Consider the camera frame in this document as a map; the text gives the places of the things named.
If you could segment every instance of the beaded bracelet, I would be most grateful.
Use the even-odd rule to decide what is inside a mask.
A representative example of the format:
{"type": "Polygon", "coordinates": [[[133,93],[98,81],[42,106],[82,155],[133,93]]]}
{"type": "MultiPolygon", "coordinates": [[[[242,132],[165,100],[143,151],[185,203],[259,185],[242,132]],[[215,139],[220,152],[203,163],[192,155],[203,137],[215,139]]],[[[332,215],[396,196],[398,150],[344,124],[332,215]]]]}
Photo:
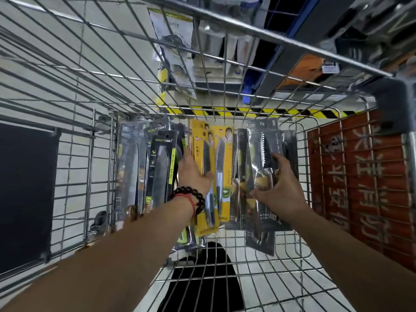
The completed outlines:
{"type": "Polygon", "coordinates": [[[193,196],[196,197],[196,199],[198,199],[198,202],[196,203],[196,210],[195,210],[195,215],[198,215],[202,212],[202,210],[204,210],[205,208],[205,198],[202,196],[201,193],[199,193],[196,189],[193,189],[191,187],[178,187],[177,189],[174,190],[174,192],[172,193],[171,199],[173,197],[175,197],[176,194],[191,194],[193,196]]]}

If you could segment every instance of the shopping cart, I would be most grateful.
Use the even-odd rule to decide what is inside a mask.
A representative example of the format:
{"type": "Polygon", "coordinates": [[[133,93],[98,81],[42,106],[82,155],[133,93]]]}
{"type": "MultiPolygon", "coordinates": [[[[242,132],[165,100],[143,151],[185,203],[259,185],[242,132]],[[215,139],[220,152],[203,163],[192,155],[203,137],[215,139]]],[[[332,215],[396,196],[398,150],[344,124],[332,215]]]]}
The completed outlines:
{"type": "MultiPolygon", "coordinates": [[[[414,268],[412,218],[395,220],[394,212],[386,213],[382,208],[392,206],[400,215],[403,214],[400,210],[409,215],[412,212],[411,190],[406,180],[406,140],[405,136],[384,137],[380,143],[374,135],[379,118],[373,110],[375,103],[371,96],[352,93],[348,90],[350,83],[342,87],[315,83],[310,80],[315,78],[314,73],[300,79],[253,67],[249,61],[238,63],[226,54],[213,57],[195,49],[181,47],[179,50],[177,42],[155,38],[147,2],[160,9],[166,22],[166,13],[173,10],[189,15],[195,26],[201,19],[221,24],[226,28],[225,42],[229,33],[238,31],[288,48],[303,48],[317,57],[349,65],[361,71],[354,82],[370,75],[392,77],[392,74],[174,0],[0,2],[0,120],[28,130],[60,134],[50,252],[0,275],[1,304],[54,269],[61,259],[87,247],[97,214],[106,212],[107,232],[119,225],[113,212],[117,136],[119,122],[132,114],[152,117],[163,113],[188,127],[192,118],[234,128],[244,127],[247,120],[278,118],[282,130],[292,130],[296,134],[299,181],[311,207],[369,246],[414,268]],[[197,87],[186,68],[182,71],[190,85],[179,84],[175,79],[166,82],[166,73],[172,70],[163,62],[159,46],[174,47],[178,52],[202,57],[206,86],[197,87]],[[230,63],[240,67],[242,78],[252,69],[265,74],[263,81],[273,75],[298,84],[289,92],[272,96],[245,94],[242,82],[239,89],[228,90],[223,67],[223,83],[220,89],[218,86],[213,89],[205,72],[205,61],[209,58],[224,66],[230,63]],[[196,92],[197,100],[189,97],[189,90],[196,92]],[[244,96],[263,99],[263,103],[256,107],[242,104],[244,96]],[[359,132],[355,137],[350,136],[354,129],[359,132]],[[351,144],[357,146],[358,143],[365,148],[351,148],[351,144]],[[356,165],[349,160],[354,151],[363,151],[363,168],[374,183],[351,184],[351,180],[359,176],[350,168],[356,165]],[[382,170],[374,174],[379,167],[382,170]],[[389,180],[400,179],[403,180],[401,184],[393,188],[389,180]],[[333,186],[337,181],[342,186],[333,186]],[[327,188],[333,189],[330,194],[327,188]],[[365,195],[365,199],[361,199],[360,194],[365,195]],[[364,202],[367,209],[360,211],[359,207],[349,206],[348,202],[354,200],[358,206],[364,202]],[[368,234],[360,235],[361,215],[368,224],[365,231],[368,234]]],[[[195,30],[199,42],[198,28],[195,30]]],[[[224,279],[227,282],[231,278],[228,276],[231,266],[235,271],[233,278],[238,279],[242,290],[244,311],[353,311],[295,231],[276,233],[274,257],[246,247],[244,239],[243,231],[224,229],[207,237],[208,242],[219,243],[226,249],[230,260],[226,263],[211,263],[206,258],[205,263],[196,264],[190,257],[198,257],[198,253],[172,254],[137,311],[156,311],[169,285],[180,280],[188,281],[184,295],[192,280],[213,280],[213,285],[224,279]],[[185,272],[182,269],[179,276],[172,278],[177,269],[201,267],[204,273],[199,277],[182,275],[185,272]],[[214,274],[205,275],[212,267],[214,274]],[[225,275],[215,274],[224,267],[225,275]]],[[[228,283],[226,291],[231,292],[228,283]]],[[[202,293],[199,288],[197,298],[202,296],[209,296],[211,302],[214,298],[212,292],[202,293]]],[[[232,297],[227,299],[227,310],[230,310],[230,300],[232,297]]]]}

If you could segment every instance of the black pants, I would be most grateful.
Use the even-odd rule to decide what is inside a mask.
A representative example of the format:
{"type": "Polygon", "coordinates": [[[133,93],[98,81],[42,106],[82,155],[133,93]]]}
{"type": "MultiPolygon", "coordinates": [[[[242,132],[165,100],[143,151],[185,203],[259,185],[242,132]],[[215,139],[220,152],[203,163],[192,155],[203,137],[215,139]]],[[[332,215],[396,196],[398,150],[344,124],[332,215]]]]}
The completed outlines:
{"type": "MultiPolygon", "coordinates": [[[[230,258],[226,254],[226,250],[220,244],[217,244],[217,250],[215,249],[216,244],[215,242],[208,242],[208,250],[202,250],[200,256],[198,256],[198,261],[196,262],[197,265],[205,265],[206,264],[215,264],[215,260],[217,259],[217,264],[225,263],[226,259],[227,262],[231,262],[230,258]]],[[[189,257],[188,260],[192,260],[193,262],[196,261],[195,258],[189,257]]],[[[212,311],[215,312],[226,312],[227,311],[227,287],[228,287],[228,304],[230,307],[229,311],[237,311],[244,309],[244,303],[242,300],[242,294],[240,285],[238,283],[238,279],[236,277],[236,273],[234,271],[234,267],[232,264],[228,265],[214,265],[212,266],[197,266],[195,270],[192,270],[194,267],[185,267],[185,268],[175,268],[172,274],[172,279],[179,279],[180,278],[197,278],[202,277],[213,277],[214,276],[214,269],[215,269],[215,277],[219,276],[228,276],[228,278],[216,278],[215,279],[215,286],[213,287],[213,279],[195,279],[191,280],[188,285],[188,289],[185,293],[186,285],[188,284],[188,280],[178,281],[178,282],[170,282],[169,289],[164,297],[162,303],[159,306],[158,312],[161,312],[165,307],[166,312],[188,312],[194,311],[195,304],[196,304],[196,297],[199,292],[199,298],[197,303],[196,311],[198,312],[205,312],[211,310],[211,301],[213,302],[212,311]]]]}

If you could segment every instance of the yellow and black hazard stripe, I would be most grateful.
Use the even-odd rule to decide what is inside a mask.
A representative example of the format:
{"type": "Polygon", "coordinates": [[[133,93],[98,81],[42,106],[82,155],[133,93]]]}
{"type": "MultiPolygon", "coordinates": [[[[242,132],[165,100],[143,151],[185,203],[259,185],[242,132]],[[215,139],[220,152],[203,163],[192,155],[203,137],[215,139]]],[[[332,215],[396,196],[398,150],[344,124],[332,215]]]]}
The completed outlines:
{"type": "MultiPolygon", "coordinates": [[[[301,118],[305,116],[315,117],[317,119],[336,119],[339,118],[338,112],[325,109],[261,109],[260,107],[220,107],[220,106],[192,106],[189,105],[180,105],[180,110],[178,106],[171,105],[171,109],[166,108],[166,112],[170,114],[184,114],[184,115],[197,115],[197,116],[218,116],[233,118],[234,113],[236,117],[254,118],[261,111],[257,117],[291,117],[291,118],[301,118]]],[[[341,117],[347,117],[355,115],[356,111],[345,110],[341,112],[341,117]]]]}

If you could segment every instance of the forearm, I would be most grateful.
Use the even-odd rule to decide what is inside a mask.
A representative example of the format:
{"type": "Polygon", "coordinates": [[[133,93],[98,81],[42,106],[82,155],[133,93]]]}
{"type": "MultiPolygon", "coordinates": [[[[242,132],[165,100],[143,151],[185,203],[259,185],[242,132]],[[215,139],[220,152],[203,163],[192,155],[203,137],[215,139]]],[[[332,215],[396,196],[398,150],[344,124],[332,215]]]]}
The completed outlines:
{"type": "Polygon", "coordinates": [[[186,198],[175,198],[64,260],[4,311],[133,311],[192,212],[186,198]]]}
{"type": "Polygon", "coordinates": [[[413,310],[416,274],[309,208],[289,222],[357,312],[413,310]]]}

